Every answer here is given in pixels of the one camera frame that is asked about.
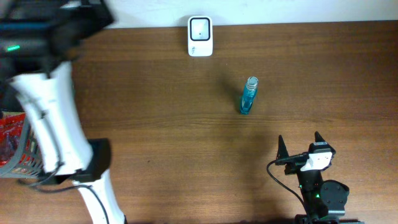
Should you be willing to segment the blue liquid bottle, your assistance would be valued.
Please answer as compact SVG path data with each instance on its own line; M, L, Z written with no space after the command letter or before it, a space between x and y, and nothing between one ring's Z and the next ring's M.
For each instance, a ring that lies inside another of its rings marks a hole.
M257 95L259 80L256 77L249 77L243 90L243 95L241 97L240 103L240 113L249 114L254 99Z

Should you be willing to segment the red candy bag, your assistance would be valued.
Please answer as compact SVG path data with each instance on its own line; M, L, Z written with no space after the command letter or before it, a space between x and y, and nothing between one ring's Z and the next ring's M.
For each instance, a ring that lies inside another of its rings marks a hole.
M1 118L1 167L5 166L17 151L25 121L23 112L3 112Z

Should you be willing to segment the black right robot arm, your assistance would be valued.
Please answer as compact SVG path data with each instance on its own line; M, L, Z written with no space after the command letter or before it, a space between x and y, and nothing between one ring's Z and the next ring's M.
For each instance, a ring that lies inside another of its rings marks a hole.
M319 132L307 152L289 155L282 136L278 138L276 159L272 163L284 166L285 175L296 175L305 214L296 215L295 223L360 223L343 220L349 187L336 180L323 180L322 172L331 166L336 151Z

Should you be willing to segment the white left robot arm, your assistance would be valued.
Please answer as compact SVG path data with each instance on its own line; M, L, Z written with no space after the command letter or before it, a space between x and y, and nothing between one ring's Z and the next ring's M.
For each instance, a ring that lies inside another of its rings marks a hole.
M106 1L11 1L1 19L1 76L15 91L42 158L29 188L72 182L93 223L126 223L110 177L108 139L86 138L76 110L72 63L83 40L112 24Z

